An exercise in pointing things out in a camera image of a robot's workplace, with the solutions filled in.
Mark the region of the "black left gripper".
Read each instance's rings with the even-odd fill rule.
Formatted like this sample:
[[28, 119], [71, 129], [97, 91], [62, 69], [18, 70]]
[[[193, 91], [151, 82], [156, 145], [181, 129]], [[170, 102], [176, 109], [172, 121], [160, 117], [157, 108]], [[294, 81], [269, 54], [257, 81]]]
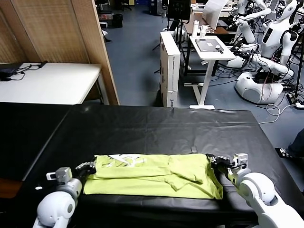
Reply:
[[74, 169], [74, 178], [86, 181], [92, 173], [96, 173], [95, 161], [83, 162]]

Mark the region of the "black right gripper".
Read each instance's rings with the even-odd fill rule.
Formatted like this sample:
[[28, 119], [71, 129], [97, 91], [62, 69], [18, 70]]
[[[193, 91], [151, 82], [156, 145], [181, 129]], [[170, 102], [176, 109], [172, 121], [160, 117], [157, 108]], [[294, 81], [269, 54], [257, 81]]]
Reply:
[[210, 161], [212, 168], [228, 169], [235, 166], [235, 162], [231, 161], [230, 158], [224, 156], [216, 156], [213, 154], [206, 154], [207, 158]]

